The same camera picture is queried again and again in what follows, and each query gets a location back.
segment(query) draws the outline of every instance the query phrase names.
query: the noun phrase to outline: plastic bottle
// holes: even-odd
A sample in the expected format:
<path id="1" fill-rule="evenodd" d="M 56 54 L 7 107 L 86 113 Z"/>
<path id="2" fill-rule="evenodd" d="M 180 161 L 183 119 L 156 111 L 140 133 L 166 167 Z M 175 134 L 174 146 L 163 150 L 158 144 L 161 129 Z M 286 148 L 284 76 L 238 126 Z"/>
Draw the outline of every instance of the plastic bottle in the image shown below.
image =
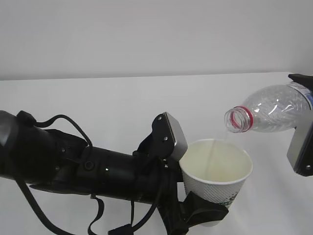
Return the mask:
<path id="1" fill-rule="evenodd" d="M 269 86 L 227 111 L 224 121 L 233 133 L 284 131 L 296 127 L 299 117 L 311 110 L 312 104 L 312 92 L 298 83 Z"/>

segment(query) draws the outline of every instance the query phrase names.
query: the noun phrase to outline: white table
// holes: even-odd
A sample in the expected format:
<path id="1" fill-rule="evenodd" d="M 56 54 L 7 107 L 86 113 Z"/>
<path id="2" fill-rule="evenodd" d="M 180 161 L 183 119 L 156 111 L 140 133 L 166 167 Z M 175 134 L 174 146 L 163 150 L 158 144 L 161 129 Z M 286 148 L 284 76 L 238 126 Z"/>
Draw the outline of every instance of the white table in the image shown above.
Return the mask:
<path id="1" fill-rule="evenodd" d="M 156 115 L 164 111 L 179 120 L 188 142 L 224 138 L 224 112 L 253 91 L 286 83 L 287 72 L 24 80 L 0 82 L 0 108 L 17 114 L 25 110 L 38 121 L 56 114 L 72 117 L 102 148 L 131 153 L 150 133 Z M 65 121 L 54 128 L 78 133 Z M 310 235 L 313 220 L 313 179 L 295 174 L 286 152 L 293 130 L 284 133 L 231 134 L 230 141 L 252 157 L 254 170 L 219 225 L 196 226 L 191 235 Z M 88 196 L 33 191 L 47 216 L 57 226 L 78 235 L 87 234 L 97 205 Z M 130 203 L 104 198 L 103 219 L 93 230 L 103 235 L 130 221 Z M 50 235 L 37 219 L 15 182 L 0 179 L 1 235 Z M 136 204 L 135 221 L 150 205 Z M 165 235 L 156 212 L 136 235 Z"/>

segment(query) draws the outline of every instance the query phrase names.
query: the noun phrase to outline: black robotic arm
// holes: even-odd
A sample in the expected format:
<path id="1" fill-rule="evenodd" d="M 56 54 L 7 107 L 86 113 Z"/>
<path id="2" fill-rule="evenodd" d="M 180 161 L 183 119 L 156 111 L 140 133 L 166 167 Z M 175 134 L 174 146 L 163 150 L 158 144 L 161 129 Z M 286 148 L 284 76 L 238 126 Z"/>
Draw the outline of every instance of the black robotic arm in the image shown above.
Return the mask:
<path id="1" fill-rule="evenodd" d="M 58 118 L 71 122 L 85 139 L 42 129 Z M 94 221 L 104 209 L 96 195 L 152 204 L 137 224 L 131 222 L 111 230 L 110 235 L 134 234 L 156 208 L 168 235 L 185 235 L 194 225 L 222 220 L 228 213 L 226 207 L 205 201 L 193 192 L 184 202 L 178 201 L 177 182 L 182 182 L 178 161 L 186 149 L 179 123 L 167 112 L 154 119 L 151 134 L 132 155 L 127 155 L 93 147 L 87 135 L 67 116 L 37 122 L 24 111 L 17 116 L 0 111 L 0 176 L 18 183 L 41 222 L 58 235 L 71 234 L 48 220 L 25 183 L 53 193 L 91 194 L 99 204 Z M 88 234 L 94 234 L 90 226 Z"/>

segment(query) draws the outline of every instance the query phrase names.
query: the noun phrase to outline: white paper cup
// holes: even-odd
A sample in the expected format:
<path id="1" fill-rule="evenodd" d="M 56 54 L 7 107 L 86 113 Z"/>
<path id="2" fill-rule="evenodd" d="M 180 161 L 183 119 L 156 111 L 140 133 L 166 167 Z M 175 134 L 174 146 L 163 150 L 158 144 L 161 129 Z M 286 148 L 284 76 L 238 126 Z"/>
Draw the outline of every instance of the white paper cup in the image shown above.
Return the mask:
<path id="1" fill-rule="evenodd" d="M 252 172 L 250 156 L 223 140 L 200 140 L 188 146 L 179 162 L 186 194 L 230 207 Z"/>

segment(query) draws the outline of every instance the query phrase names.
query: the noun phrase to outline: bottle mouth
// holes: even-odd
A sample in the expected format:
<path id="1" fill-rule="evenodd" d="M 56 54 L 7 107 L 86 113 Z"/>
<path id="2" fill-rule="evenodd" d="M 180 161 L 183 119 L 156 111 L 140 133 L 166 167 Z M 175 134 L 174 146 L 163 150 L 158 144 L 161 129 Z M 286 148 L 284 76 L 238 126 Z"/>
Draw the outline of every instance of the bottle mouth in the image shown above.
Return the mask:
<path id="1" fill-rule="evenodd" d="M 238 106 L 226 112 L 224 122 L 230 132 L 246 132 L 253 125 L 253 115 L 248 108 Z"/>

